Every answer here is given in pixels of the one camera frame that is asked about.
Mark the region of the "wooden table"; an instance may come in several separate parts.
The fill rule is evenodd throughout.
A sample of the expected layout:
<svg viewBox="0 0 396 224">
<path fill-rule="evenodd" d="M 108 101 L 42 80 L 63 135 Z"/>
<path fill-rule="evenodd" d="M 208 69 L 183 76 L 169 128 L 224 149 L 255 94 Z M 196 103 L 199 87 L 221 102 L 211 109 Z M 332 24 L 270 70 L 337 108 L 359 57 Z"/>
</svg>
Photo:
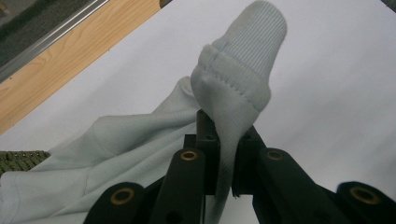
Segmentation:
<svg viewBox="0 0 396 224">
<path fill-rule="evenodd" d="M 162 0 L 106 0 L 0 83 L 0 135 L 156 14 Z"/>
</svg>

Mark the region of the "metal rail strip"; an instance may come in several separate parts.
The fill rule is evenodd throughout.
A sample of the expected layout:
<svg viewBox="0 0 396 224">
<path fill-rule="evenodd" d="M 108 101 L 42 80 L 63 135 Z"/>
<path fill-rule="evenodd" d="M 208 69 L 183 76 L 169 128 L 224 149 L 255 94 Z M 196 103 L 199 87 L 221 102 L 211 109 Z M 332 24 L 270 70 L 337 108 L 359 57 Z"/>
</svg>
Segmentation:
<svg viewBox="0 0 396 224">
<path fill-rule="evenodd" d="M 0 83 L 109 0 L 0 0 Z"/>
</svg>

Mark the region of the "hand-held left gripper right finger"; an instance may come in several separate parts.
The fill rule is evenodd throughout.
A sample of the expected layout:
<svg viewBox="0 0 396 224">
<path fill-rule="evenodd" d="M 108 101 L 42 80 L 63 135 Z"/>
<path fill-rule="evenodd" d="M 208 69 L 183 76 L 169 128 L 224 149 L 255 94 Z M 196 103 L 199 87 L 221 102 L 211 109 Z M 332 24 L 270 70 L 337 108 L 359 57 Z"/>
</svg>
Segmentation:
<svg viewBox="0 0 396 224">
<path fill-rule="evenodd" d="M 254 126 L 240 138 L 236 150 L 232 192 L 234 197 L 253 195 L 257 183 L 256 162 L 265 147 Z"/>
</svg>

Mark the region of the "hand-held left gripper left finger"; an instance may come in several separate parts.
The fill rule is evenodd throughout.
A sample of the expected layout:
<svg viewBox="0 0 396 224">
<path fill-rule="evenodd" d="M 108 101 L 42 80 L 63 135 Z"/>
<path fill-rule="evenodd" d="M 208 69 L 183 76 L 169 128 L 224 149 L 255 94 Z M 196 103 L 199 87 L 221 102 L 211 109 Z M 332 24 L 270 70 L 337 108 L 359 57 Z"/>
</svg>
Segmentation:
<svg viewBox="0 0 396 224">
<path fill-rule="evenodd" d="M 183 147 L 205 154 L 205 194 L 215 195 L 219 174 L 220 142 L 214 121 L 200 109 L 196 114 L 196 134 L 186 134 Z"/>
</svg>

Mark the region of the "light grey sweatshirt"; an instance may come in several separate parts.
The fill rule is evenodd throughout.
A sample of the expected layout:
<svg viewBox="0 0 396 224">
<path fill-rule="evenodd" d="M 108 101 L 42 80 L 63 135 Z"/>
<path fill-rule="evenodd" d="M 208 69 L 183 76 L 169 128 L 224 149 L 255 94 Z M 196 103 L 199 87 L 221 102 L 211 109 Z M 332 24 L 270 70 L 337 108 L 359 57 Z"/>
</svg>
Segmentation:
<svg viewBox="0 0 396 224">
<path fill-rule="evenodd" d="M 32 170 L 2 174 L 0 224 L 82 224 L 106 189 L 148 186 L 165 174 L 198 109 L 215 122 L 220 140 L 216 196 L 205 215 L 206 224 L 218 224 L 237 143 L 269 102 L 269 75 L 286 33 L 275 6 L 249 5 L 152 113 L 101 117 Z"/>
</svg>

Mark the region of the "green knitted mat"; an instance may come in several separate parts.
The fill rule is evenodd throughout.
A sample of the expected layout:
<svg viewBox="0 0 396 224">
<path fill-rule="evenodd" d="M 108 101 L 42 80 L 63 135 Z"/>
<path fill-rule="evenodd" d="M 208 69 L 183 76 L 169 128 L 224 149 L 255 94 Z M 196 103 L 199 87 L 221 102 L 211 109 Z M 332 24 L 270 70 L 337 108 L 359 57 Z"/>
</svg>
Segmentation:
<svg viewBox="0 0 396 224">
<path fill-rule="evenodd" d="M 0 151 L 0 177 L 6 172 L 26 172 L 50 157 L 43 150 Z"/>
</svg>

